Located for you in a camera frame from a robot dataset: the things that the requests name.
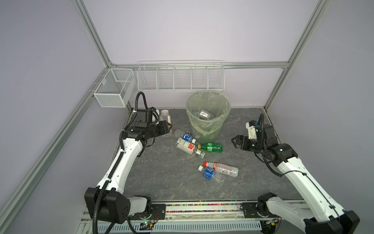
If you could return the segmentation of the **clear bottle yellow label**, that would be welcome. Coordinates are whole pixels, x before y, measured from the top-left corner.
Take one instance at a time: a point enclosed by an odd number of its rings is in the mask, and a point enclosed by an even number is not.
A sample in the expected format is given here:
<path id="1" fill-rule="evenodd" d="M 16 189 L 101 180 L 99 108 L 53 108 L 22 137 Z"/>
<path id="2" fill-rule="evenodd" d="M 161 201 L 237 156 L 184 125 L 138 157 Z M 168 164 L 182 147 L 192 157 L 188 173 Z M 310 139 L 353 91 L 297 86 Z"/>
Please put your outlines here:
<path id="1" fill-rule="evenodd" d="M 167 121 L 168 123 L 171 123 L 171 115 L 169 113 L 169 110 L 164 109 L 161 111 L 161 114 L 159 116 L 160 121 Z"/>

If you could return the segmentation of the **clear bottle red cap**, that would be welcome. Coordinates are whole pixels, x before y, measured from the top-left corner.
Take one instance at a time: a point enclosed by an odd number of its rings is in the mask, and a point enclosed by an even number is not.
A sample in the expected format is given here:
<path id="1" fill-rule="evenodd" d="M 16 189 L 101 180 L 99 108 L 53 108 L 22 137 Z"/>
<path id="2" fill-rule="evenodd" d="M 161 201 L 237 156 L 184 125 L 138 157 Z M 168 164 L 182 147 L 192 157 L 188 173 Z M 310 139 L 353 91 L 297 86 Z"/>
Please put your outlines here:
<path id="1" fill-rule="evenodd" d="M 204 162 L 204 167 L 210 167 L 218 173 L 231 176 L 231 177 L 237 177 L 239 173 L 239 169 L 237 167 L 228 166 L 228 165 L 217 163 L 217 162 L 206 161 Z"/>

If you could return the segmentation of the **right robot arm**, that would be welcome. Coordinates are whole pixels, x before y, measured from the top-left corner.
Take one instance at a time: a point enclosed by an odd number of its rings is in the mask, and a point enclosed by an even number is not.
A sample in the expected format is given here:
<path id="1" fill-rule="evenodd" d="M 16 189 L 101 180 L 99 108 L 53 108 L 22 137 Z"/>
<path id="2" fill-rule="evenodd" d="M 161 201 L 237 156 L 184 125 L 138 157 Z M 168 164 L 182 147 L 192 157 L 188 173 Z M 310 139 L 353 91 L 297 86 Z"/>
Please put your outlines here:
<path id="1" fill-rule="evenodd" d="M 306 234 L 354 233 L 360 222 L 358 215 L 344 209 L 320 186 L 294 149 L 278 142 L 273 126 L 249 126 L 248 136 L 237 135 L 231 141 L 236 149 L 260 154 L 267 168 L 278 177 L 285 176 L 309 207 L 305 211 L 267 193 L 258 197 L 260 216 L 277 215 Z"/>

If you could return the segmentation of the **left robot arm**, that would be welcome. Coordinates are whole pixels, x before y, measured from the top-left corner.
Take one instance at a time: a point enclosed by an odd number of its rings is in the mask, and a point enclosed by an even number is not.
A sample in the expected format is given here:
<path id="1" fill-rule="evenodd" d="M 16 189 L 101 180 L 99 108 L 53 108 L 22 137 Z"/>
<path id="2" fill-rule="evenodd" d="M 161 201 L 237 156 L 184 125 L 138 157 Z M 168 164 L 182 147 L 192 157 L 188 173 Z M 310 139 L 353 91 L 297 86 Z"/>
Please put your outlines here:
<path id="1" fill-rule="evenodd" d="M 137 157 L 140 157 L 148 140 L 169 134 L 172 129 L 168 110 L 155 108 L 134 110 L 128 125 L 119 134 L 119 148 L 104 177 L 94 188 L 88 188 L 84 199 L 92 219 L 92 232 L 98 233 L 98 222 L 109 222 L 106 233 L 115 224 L 129 221 L 133 215 L 150 218 L 152 201 L 147 196 L 124 196 L 125 183 Z"/>

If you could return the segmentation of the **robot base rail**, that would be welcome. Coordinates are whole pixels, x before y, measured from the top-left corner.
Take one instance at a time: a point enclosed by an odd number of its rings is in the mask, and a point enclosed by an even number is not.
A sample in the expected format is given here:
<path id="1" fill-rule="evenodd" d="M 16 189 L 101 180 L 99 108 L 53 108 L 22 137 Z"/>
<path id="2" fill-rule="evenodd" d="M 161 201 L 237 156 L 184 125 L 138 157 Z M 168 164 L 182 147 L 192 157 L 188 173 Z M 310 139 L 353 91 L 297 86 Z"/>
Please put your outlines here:
<path id="1" fill-rule="evenodd" d="M 151 216 L 133 215 L 132 227 L 127 222 L 116 224 L 111 233 L 130 234 L 132 228 L 139 234 L 261 231 L 285 223 L 276 215 L 260 216 L 256 205 L 250 200 L 154 202 Z"/>

